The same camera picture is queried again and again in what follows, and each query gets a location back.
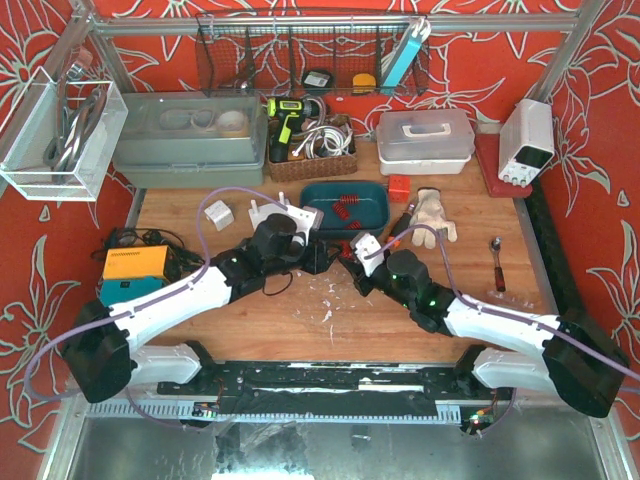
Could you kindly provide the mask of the white peg base plate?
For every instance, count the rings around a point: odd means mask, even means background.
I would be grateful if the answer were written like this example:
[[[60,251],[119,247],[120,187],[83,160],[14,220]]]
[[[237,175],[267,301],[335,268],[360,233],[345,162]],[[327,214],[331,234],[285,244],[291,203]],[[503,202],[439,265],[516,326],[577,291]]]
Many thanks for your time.
[[[285,216],[288,216],[290,219],[292,219],[296,224],[299,224],[299,222],[294,217],[288,214],[288,207],[291,205],[291,202],[283,192],[279,193],[279,202],[285,205],[285,209],[281,209],[271,202],[267,202],[264,205],[258,205],[255,199],[251,200],[251,207],[248,210],[248,214],[253,230],[256,230],[258,225],[263,220],[266,220],[269,215],[275,213],[284,214]]]

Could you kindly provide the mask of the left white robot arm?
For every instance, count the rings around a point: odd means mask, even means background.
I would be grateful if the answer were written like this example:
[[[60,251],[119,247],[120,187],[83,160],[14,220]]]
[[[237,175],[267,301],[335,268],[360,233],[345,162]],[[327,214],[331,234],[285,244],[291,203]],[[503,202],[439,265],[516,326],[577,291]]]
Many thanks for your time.
[[[111,307],[98,300],[85,304],[62,348],[85,399],[99,403],[120,393],[142,366],[135,352],[174,326],[261,290],[271,276],[325,272],[331,264],[327,248],[312,236],[321,217],[297,207],[271,213],[251,237],[173,284]]]

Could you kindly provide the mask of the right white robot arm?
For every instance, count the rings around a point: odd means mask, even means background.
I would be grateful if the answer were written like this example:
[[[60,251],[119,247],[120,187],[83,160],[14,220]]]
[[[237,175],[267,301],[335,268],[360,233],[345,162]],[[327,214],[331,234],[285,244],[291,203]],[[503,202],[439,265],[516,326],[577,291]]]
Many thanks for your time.
[[[609,414],[629,360],[588,314],[525,314],[480,302],[433,281],[409,250],[342,264],[361,295],[382,292],[422,330],[480,341],[458,363],[473,384],[547,391],[587,416]]]

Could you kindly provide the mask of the red coil spring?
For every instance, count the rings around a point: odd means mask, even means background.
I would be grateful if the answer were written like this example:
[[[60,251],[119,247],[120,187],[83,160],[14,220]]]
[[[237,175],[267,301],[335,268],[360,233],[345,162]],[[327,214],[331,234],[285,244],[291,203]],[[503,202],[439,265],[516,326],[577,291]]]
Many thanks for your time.
[[[340,196],[339,202],[345,206],[356,205],[359,203],[359,196],[357,194],[344,194]]]
[[[353,230],[353,231],[355,231],[355,230],[360,230],[361,228],[362,228],[362,225],[361,225],[361,223],[360,223],[359,221],[357,221],[357,220],[352,221],[352,222],[350,222],[349,224],[347,224],[347,225],[345,226],[345,229],[346,229],[346,230]]]
[[[341,241],[340,242],[340,256],[342,258],[352,258],[353,257],[353,250],[350,246],[350,243],[348,241]]]
[[[332,205],[332,211],[342,221],[346,221],[350,217],[349,211],[347,210],[346,206],[341,202],[334,203]]]

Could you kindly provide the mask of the small white cube box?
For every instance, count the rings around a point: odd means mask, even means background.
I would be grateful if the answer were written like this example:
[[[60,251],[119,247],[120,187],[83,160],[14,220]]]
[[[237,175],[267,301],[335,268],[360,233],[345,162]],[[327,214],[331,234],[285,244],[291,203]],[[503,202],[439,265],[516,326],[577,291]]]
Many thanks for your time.
[[[229,227],[235,220],[231,208],[222,200],[217,200],[204,210],[206,218],[217,231]]]

